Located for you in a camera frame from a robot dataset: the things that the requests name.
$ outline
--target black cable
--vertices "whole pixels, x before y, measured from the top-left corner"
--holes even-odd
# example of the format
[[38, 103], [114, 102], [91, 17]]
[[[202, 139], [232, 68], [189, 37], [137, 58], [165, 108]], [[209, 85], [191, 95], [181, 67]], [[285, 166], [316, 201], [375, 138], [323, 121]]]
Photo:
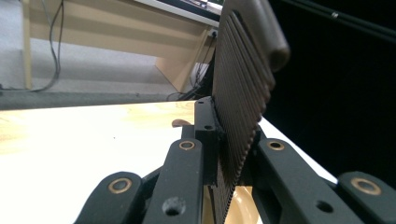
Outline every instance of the black cable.
[[207, 58], [207, 55], [209, 54], [210, 48], [212, 48], [213, 40], [214, 40], [215, 38], [216, 38], [216, 33], [213, 33], [213, 34], [212, 34], [212, 38], [211, 38], [210, 43], [209, 43], [209, 48], [207, 48], [207, 51], [206, 51], [204, 60], [203, 60], [202, 63], [200, 63], [200, 64], [198, 65], [198, 69], [197, 69], [197, 72], [196, 72], [196, 74], [195, 74], [195, 82], [194, 82], [194, 85], [192, 85], [192, 81], [191, 81], [191, 77], [190, 77], [190, 84], [192, 85], [193, 88], [197, 88], [197, 87], [198, 87], [199, 81], [200, 81], [200, 79], [201, 79], [201, 70], [202, 70], [203, 64], [204, 64], [204, 62], [205, 62], [205, 60], [206, 60], [206, 58]]
[[387, 27], [375, 24], [370, 21], [365, 21], [354, 16], [348, 15], [343, 12], [339, 12], [335, 9], [324, 7], [320, 4], [314, 3], [307, 0], [282, 0], [287, 4], [295, 7], [299, 7], [311, 13], [315, 13], [324, 18], [330, 19], [342, 23], [351, 28], [360, 30], [368, 35], [373, 35], [386, 40], [390, 43], [396, 44], [396, 31], [391, 30]]
[[173, 95], [175, 95], [175, 94], [180, 94], [180, 95], [182, 95], [182, 94], [184, 94], [184, 93], [181, 93], [181, 92], [174, 92], [174, 93], [170, 93], [167, 97], [166, 97], [166, 101], [169, 101], [169, 98], [171, 97], [171, 96], [173, 96]]
[[[62, 10], [61, 29], [60, 29], [59, 40], [58, 40], [58, 52], [57, 52], [58, 55], [56, 55], [55, 50], [53, 48], [52, 35], [53, 35], [54, 24], [57, 21], [61, 10]], [[55, 63], [55, 72], [54, 72], [54, 75], [53, 75], [51, 81], [49, 82], [49, 84], [47, 84], [45, 87], [37, 89], [37, 90], [12, 89], [11, 88], [11, 89], [0, 89], [0, 91], [40, 92], [40, 91], [46, 91], [46, 90], [50, 89], [59, 80], [59, 76], [61, 74], [61, 43], [62, 43], [63, 29], [64, 29], [64, 0], [61, 0], [61, 4], [58, 6], [58, 9], [56, 10], [55, 16], [53, 17], [52, 23], [50, 24], [50, 27], [49, 27], [49, 45], [50, 45], [50, 49], [51, 49], [52, 58]]]

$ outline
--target electrical cable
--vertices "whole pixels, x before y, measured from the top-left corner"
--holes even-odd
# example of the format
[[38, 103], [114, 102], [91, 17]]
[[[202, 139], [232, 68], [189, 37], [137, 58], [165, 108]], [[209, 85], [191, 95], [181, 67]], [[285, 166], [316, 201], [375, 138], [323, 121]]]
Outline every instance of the electrical cable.
[[173, 96], [173, 95], [175, 95], [175, 94], [180, 94], [180, 95], [182, 95], [182, 94], [184, 94], [184, 93], [181, 93], [181, 92], [174, 92], [174, 93], [170, 93], [167, 97], [166, 97], [166, 101], [168, 102], [169, 101], [169, 98], [171, 97], [171, 96]]
[[[46, 13], [47, 21], [49, 23], [49, 45], [50, 45], [51, 55], [52, 55], [53, 61], [55, 63], [54, 75], [53, 75], [51, 81], [49, 82], [49, 84], [47, 84], [45, 87], [37, 89], [37, 90], [0, 89], [0, 91], [10, 91], [10, 92], [15, 92], [15, 91], [18, 91], [18, 92], [40, 92], [40, 91], [46, 91], [46, 90], [50, 89], [59, 80], [60, 73], [61, 73], [61, 43], [62, 43], [62, 34], [63, 34], [63, 29], [64, 29], [64, 0], [61, 0], [61, 3], [58, 6], [52, 21], [50, 21], [50, 14], [47, 11], [45, 0], [41, 0], [41, 3], [43, 5], [44, 11]], [[53, 47], [53, 27], [54, 27], [55, 22], [58, 19], [58, 16], [59, 16], [60, 12], [62, 12], [61, 13], [62, 15], [61, 15], [61, 28], [60, 28], [60, 33], [59, 33], [58, 49], [57, 49], [57, 54], [58, 55], [57, 55], [55, 53], [55, 49]]]
[[339, 12], [338, 10], [325, 7], [308, 0], [282, 0], [282, 2], [317, 14], [326, 19], [342, 23], [368, 35], [376, 36], [390, 43], [396, 44], [396, 31], [387, 27], [375, 24], [370, 21], [362, 20], [360, 18]]
[[[203, 62], [205, 62], [205, 60], [206, 60], [206, 58], [207, 58], [207, 55], [209, 54], [210, 48], [212, 48], [213, 40], [216, 38], [216, 36], [217, 36], [216, 33], [213, 32], [212, 38], [210, 39], [209, 47], [207, 48], [207, 51], [206, 51], [206, 54], [205, 54], [205, 57], [204, 57]], [[190, 84], [192, 85], [193, 88], [198, 88], [198, 87], [199, 87], [198, 84], [199, 84], [199, 82], [200, 82], [200, 80], [201, 80], [201, 75], [204, 73], [204, 72], [201, 72], [203, 66], [204, 66], [204, 63], [200, 63], [200, 64], [198, 65], [198, 69], [197, 69], [197, 72], [196, 72], [196, 74], [195, 74], [195, 82], [194, 82], [193, 85], [192, 85], [192, 81], [191, 81], [191, 77], [190, 77]]]

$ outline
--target black metal frame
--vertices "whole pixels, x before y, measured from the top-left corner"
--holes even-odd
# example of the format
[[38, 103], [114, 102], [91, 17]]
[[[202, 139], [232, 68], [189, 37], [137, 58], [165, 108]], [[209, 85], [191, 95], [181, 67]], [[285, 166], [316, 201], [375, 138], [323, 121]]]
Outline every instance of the black metal frame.
[[[195, 103], [195, 126], [184, 126], [162, 168], [144, 178], [106, 177], [76, 223], [202, 223], [204, 186], [215, 186], [224, 135], [210, 97]], [[264, 223], [396, 223], [396, 192], [359, 172], [334, 185], [321, 179], [286, 142], [258, 130], [240, 185]]]

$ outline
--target gray floor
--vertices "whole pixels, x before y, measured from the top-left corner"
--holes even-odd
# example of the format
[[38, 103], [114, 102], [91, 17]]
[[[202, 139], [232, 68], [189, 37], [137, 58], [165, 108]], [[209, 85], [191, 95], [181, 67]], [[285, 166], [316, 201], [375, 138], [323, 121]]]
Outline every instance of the gray floor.
[[[31, 45], [38, 89], [53, 76], [54, 62], [48, 41], [31, 39]], [[147, 55], [62, 44], [58, 83], [46, 92], [0, 93], [0, 109], [165, 101], [176, 90], [154, 64], [155, 57]], [[24, 86], [18, 0], [0, 0], [0, 84], [5, 89]]]

